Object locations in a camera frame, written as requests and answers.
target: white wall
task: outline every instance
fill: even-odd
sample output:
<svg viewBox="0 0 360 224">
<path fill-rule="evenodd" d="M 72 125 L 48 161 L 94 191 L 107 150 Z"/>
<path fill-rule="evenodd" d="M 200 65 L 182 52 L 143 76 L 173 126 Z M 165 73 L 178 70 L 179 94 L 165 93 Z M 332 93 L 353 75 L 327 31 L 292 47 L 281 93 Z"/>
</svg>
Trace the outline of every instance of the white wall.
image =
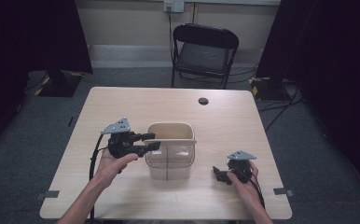
<svg viewBox="0 0 360 224">
<path fill-rule="evenodd" d="M 195 23 L 229 29 L 240 39 L 239 54 L 257 54 L 259 61 L 278 8 L 266 5 L 273 0 L 259 1 L 265 5 L 185 2 L 184 13 L 172 14 L 172 28 L 192 22 L 195 9 Z M 89 45 L 169 46 L 169 19 L 162 1 L 80 0 L 76 4 Z"/>
</svg>

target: human hand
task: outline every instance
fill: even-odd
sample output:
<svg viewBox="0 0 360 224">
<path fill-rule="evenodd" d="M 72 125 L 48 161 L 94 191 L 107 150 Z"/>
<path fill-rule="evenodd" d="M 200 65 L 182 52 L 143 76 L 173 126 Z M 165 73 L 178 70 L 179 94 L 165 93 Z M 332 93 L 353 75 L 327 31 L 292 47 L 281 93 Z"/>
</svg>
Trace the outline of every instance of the human hand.
<svg viewBox="0 0 360 224">
<path fill-rule="evenodd" d="M 103 150 L 101 162 L 94 176 L 104 189 L 108 188 L 120 170 L 125 169 L 128 163 L 136 161 L 138 156 L 135 153 L 128 154 L 122 158 L 114 158 L 109 150 Z"/>
<path fill-rule="evenodd" d="M 273 223 L 270 219 L 270 216 L 268 215 L 267 211 L 265 211 L 259 196 L 258 191 L 256 187 L 253 185 L 255 183 L 258 185 L 256 177 L 258 176 L 258 169 L 256 166 L 250 162 L 250 167 L 252 169 L 252 177 L 250 178 L 251 181 L 248 181 L 247 183 L 243 184 L 238 177 L 233 174 L 232 172 L 228 172 L 227 176 L 232 181 L 232 183 L 235 185 L 236 190 L 238 191 L 239 196 L 241 197 L 241 200 L 246 205 L 247 210 L 252 215 L 253 220 L 256 224 L 264 223 L 264 224 L 271 224 Z"/>
<path fill-rule="evenodd" d="M 252 161 L 250 162 L 250 167 L 252 169 L 252 177 L 251 180 L 254 183 L 258 183 L 256 180 L 256 177 L 258 176 L 258 169 L 253 164 Z M 241 197 L 243 203 L 249 207 L 255 203 L 261 203 L 258 197 L 258 192 L 256 191 L 256 188 L 253 186 L 253 184 L 248 181 L 247 183 L 243 184 L 238 177 L 233 174 L 232 172 L 227 173 L 228 178 L 232 181 L 232 183 L 235 185 L 236 190 L 238 191 L 239 196 Z"/>
</svg>

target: chair backrest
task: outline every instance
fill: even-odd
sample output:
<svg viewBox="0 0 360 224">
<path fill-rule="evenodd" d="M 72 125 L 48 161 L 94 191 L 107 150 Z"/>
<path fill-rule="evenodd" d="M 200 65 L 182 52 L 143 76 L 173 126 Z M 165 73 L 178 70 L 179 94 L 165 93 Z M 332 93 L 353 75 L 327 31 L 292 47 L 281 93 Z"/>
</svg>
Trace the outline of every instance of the chair backrest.
<svg viewBox="0 0 360 224">
<path fill-rule="evenodd" d="M 173 30 L 173 41 L 203 45 L 221 49 L 237 49 L 238 37 L 231 31 L 218 27 L 186 23 Z"/>
</svg>

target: table top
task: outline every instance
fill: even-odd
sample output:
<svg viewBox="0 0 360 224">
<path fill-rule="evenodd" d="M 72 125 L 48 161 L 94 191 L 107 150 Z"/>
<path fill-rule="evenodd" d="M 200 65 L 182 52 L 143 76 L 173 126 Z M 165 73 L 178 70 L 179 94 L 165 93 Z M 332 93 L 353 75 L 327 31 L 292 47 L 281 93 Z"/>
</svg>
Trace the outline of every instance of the table top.
<svg viewBox="0 0 360 224">
<path fill-rule="evenodd" d="M 209 104 L 200 105 L 201 97 Z M 251 92 L 95 87 L 90 90 L 49 188 L 60 192 L 58 198 L 45 199 L 42 218 L 59 218 L 73 203 L 89 181 L 90 157 L 101 130 L 123 117 L 136 133 L 146 133 L 155 122 L 190 124 L 197 140 L 195 160 L 189 179 L 169 181 L 152 179 L 145 159 L 131 162 L 98 199 L 96 218 L 251 219 L 235 187 L 216 181 L 213 173 L 213 166 L 227 170 L 227 155 L 237 150 L 256 156 L 258 182 L 270 217 L 292 216 L 286 195 L 273 192 L 283 183 Z M 104 136 L 101 147 L 106 146 L 108 138 L 109 134 Z"/>
</svg>

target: black chair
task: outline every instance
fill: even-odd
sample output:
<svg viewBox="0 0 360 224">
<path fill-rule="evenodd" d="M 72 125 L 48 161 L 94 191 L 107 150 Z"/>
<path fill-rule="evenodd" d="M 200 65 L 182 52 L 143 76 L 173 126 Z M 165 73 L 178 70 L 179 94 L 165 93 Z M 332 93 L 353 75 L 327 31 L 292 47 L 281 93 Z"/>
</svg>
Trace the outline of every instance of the black chair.
<svg viewBox="0 0 360 224">
<path fill-rule="evenodd" d="M 181 77 L 184 72 L 220 78 L 225 89 L 238 46 L 238 37 L 227 29 L 191 23 L 177 26 L 173 30 L 172 87 L 174 74 Z"/>
</svg>

